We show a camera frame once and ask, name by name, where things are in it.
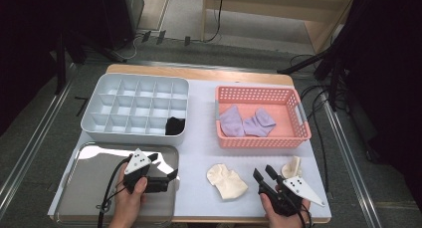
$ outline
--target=person's left hand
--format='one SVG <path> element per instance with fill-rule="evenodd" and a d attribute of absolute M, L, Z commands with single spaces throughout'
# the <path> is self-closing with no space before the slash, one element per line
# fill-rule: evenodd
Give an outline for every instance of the person's left hand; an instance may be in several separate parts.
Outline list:
<path fill-rule="evenodd" d="M 120 191 L 124 188 L 122 182 L 120 181 L 123 180 L 124 170 L 126 167 L 127 162 L 121 166 L 117 180 L 119 183 L 116 191 Z M 130 227 L 133 224 L 139 214 L 140 200 L 143 192 L 145 191 L 146 182 L 146 178 L 142 177 L 136 182 L 132 194 L 130 194 L 127 189 L 124 189 L 115 196 L 115 209 L 111 223 L 109 224 L 110 228 Z"/>

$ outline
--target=lavender sock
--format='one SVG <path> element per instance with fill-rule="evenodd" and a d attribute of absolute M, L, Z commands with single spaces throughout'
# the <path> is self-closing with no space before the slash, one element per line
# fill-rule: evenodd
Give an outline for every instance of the lavender sock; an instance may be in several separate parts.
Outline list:
<path fill-rule="evenodd" d="M 240 117 L 237 106 L 231 106 L 220 114 L 220 123 L 221 129 L 226 136 L 245 136 L 242 118 Z"/>
<path fill-rule="evenodd" d="M 261 108 L 257 109 L 255 116 L 243 120 L 243 129 L 247 135 L 265 137 L 275 126 L 273 118 Z"/>

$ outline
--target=beige sock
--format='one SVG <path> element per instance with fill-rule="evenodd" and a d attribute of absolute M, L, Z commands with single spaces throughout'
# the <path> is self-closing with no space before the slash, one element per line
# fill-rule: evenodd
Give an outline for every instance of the beige sock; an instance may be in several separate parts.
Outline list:
<path fill-rule="evenodd" d="M 207 172 L 209 182 L 216 186 L 223 200 L 235 199 L 248 189 L 248 185 L 234 170 L 228 170 L 225 164 L 215 164 Z"/>

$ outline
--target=gray tray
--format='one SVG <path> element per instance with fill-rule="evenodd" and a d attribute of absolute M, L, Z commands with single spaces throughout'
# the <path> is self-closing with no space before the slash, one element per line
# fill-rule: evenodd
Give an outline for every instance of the gray tray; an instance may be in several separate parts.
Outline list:
<path fill-rule="evenodd" d="M 158 159 L 151 164 L 150 176 L 166 176 L 178 168 L 177 149 L 169 145 L 134 145 L 103 142 L 88 142 L 79 149 L 71 172 L 64 183 L 64 191 L 55 211 L 55 220 L 60 226 L 97 226 L 99 210 L 106 187 L 115 167 L 137 148 L 146 155 L 158 152 Z M 114 189 L 118 173 L 110 191 Z M 134 226 L 165 227 L 173 217 L 175 192 L 178 180 L 171 181 L 167 192 L 144 194 L 138 219 Z M 114 199 L 105 214 L 104 225 L 109 224 L 114 213 Z"/>

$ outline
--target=wooden table edge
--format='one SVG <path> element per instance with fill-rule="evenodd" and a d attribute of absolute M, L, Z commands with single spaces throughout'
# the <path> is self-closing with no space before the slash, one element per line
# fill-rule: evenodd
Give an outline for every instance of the wooden table edge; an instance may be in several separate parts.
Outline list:
<path fill-rule="evenodd" d="M 136 74 L 150 76 L 179 77 L 186 80 L 222 81 L 259 83 L 268 85 L 292 86 L 290 76 L 279 74 L 261 74 L 250 72 L 232 72 L 223 70 L 191 69 L 178 67 L 155 67 L 114 64 L 108 66 L 106 72 L 121 74 Z"/>

